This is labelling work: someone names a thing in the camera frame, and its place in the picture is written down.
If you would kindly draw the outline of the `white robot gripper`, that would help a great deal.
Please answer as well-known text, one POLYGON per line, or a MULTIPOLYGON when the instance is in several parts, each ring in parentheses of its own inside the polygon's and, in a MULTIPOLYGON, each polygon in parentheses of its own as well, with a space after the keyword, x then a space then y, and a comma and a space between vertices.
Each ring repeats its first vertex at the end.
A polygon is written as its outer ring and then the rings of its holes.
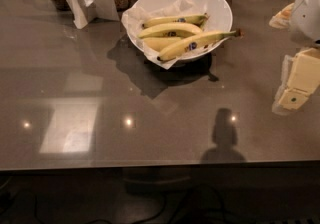
MULTIPOLYGON (((290 39, 298 44, 320 42, 320 0, 295 0, 274 15, 269 25, 289 27, 290 39)), ((282 63, 281 85, 272 112, 288 115, 299 110, 320 86, 320 50, 302 48, 294 56, 286 55, 282 63)))

